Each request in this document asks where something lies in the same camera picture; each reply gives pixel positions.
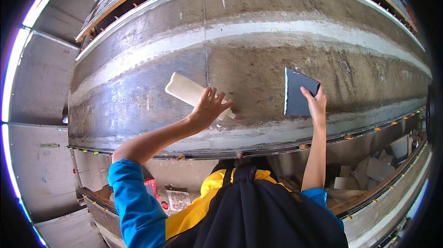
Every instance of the blue sleeve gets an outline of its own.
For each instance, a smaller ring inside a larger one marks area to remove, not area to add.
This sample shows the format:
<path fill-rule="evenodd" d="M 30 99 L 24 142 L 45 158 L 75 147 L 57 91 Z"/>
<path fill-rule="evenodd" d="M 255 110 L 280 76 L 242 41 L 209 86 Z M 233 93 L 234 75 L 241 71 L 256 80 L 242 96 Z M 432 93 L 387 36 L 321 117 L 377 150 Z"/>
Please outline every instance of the blue sleeve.
<path fill-rule="evenodd" d="M 335 220 L 338 222 L 340 227 L 345 230 L 345 226 L 343 225 L 343 221 L 337 218 L 330 210 L 326 208 L 326 191 L 323 188 L 310 188 L 308 190 L 303 190 L 301 192 L 303 195 L 307 196 L 309 199 L 319 204 L 324 208 Z"/>
<path fill-rule="evenodd" d="M 122 159 L 108 171 L 109 185 L 120 216 L 120 231 L 128 248 L 159 247 L 165 243 L 165 219 L 158 201 L 144 186 L 141 166 Z"/>

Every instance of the curved concrete surface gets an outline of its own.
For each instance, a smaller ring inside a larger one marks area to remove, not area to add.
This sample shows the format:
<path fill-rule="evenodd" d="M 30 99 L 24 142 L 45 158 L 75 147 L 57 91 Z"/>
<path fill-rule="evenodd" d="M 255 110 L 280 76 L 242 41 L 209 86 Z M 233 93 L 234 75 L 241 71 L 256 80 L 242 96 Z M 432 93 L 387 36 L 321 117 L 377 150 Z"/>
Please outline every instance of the curved concrete surface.
<path fill-rule="evenodd" d="M 310 119 L 283 115 L 284 67 L 325 84 L 328 134 L 383 123 L 425 103 L 424 51 L 369 0 L 149 0 L 78 57 L 69 144 L 116 149 L 184 118 L 166 94 L 173 72 L 225 91 L 226 118 L 168 151 L 226 151 L 312 136 Z"/>

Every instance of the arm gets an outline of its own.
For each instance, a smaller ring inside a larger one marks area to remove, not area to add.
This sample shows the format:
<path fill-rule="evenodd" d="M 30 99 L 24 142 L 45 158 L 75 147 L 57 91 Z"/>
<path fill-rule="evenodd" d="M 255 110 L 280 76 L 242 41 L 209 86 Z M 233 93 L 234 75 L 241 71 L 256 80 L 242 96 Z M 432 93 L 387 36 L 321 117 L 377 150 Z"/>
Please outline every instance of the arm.
<path fill-rule="evenodd" d="M 301 87 L 301 91 L 307 98 L 314 126 L 311 151 L 303 175 L 302 190 L 323 188 L 326 177 L 326 95 L 321 82 L 315 97 L 304 87 Z"/>
<path fill-rule="evenodd" d="M 215 97 L 216 91 L 216 88 L 206 88 L 194 110 L 186 118 L 122 144 L 114 152 L 113 162 L 128 159 L 144 164 L 167 146 L 208 128 L 220 113 L 233 105 L 232 101 L 222 104 L 224 92 Z"/>
<path fill-rule="evenodd" d="M 165 219 L 157 200 L 144 186 L 141 164 L 166 146 L 206 129 L 233 102 L 221 104 L 224 93 L 215 98 L 207 88 L 192 113 L 185 119 L 154 130 L 122 144 L 113 156 L 108 181 L 120 217 L 120 230 L 128 248 L 159 247 L 165 242 Z"/>

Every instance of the cardboard debris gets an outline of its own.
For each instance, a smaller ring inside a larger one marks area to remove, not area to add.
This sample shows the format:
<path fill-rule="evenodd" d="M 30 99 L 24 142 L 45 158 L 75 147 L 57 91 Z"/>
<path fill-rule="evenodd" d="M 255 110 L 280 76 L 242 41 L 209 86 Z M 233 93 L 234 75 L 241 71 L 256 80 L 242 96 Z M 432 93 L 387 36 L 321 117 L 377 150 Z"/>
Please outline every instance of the cardboard debris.
<path fill-rule="evenodd" d="M 399 139 L 392 141 L 390 144 L 386 146 L 385 150 L 389 155 L 401 159 L 409 155 L 408 144 L 409 144 L 409 134 L 404 135 Z"/>
<path fill-rule="evenodd" d="M 342 165 L 339 177 L 349 177 L 352 173 L 352 167 L 349 165 Z"/>
<path fill-rule="evenodd" d="M 334 188 L 339 190 L 360 190 L 355 177 L 335 177 Z"/>
<path fill-rule="evenodd" d="M 389 175 L 395 171 L 393 166 L 371 157 L 366 169 L 366 175 L 377 181 L 384 181 Z"/>
<path fill-rule="evenodd" d="M 369 158 L 370 157 L 367 157 L 363 161 L 361 161 L 358 164 L 357 169 L 355 170 L 355 173 L 357 174 L 357 176 L 356 176 L 357 182 L 358 182 L 358 185 L 360 186 L 361 190 L 366 190 L 366 187 L 368 185 L 368 181 L 370 179 L 369 176 L 366 175 L 366 170 L 368 169 Z"/>
<path fill-rule="evenodd" d="M 381 152 L 381 155 L 378 157 L 378 160 L 380 160 L 386 164 L 389 164 L 389 165 L 392 165 L 393 159 L 394 159 L 394 157 L 391 155 L 388 155 L 388 153 L 385 150 L 383 150 L 383 152 Z"/>
<path fill-rule="evenodd" d="M 378 181 L 374 179 L 369 179 L 368 181 L 368 191 L 374 189 L 377 186 Z"/>

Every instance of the person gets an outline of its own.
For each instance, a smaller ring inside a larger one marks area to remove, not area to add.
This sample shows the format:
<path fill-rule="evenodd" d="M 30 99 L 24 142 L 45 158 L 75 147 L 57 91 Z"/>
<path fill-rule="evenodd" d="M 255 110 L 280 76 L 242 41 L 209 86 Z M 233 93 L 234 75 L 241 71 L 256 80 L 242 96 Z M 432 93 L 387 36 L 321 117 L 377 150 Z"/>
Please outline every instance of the person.
<path fill-rule="evenodd" d="M 122 238 L 137 247 L 347 247 L 343 222 L 326 209 L 326 96 L 301 88 L 314 134 L 301 193 L 278 183 L 266 165 L 218 164 L 201 196 L 167 216 L 144 186 L 141 165 L 168 145 L 208 128 L 233 102 L 206 88 L 186 118 L 142 134 L 113 154 L 108 181 L 120 216 Z"/>

